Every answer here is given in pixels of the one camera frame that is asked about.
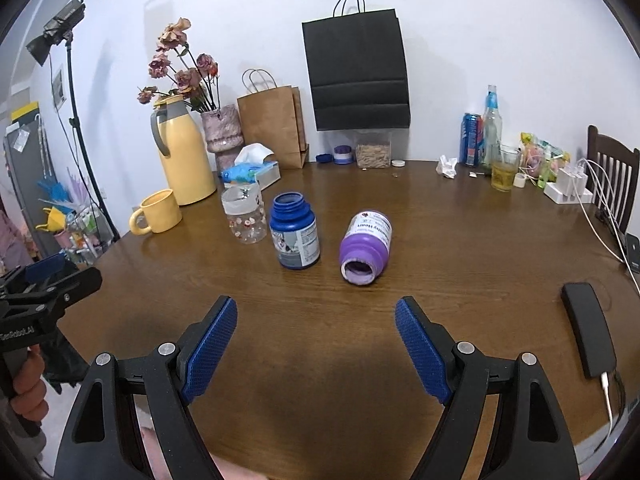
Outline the left hand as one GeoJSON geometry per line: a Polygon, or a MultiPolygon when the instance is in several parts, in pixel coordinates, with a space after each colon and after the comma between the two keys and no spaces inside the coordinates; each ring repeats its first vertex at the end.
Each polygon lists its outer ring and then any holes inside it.
{"type": "Polygon", "coordinates": [[[42,422],[49,411],[43,372],[40,345],[35,344],[28,349],[27,359],[13,379],[16,396],[10,401],[14,413],[30,422],[42,422]]]}

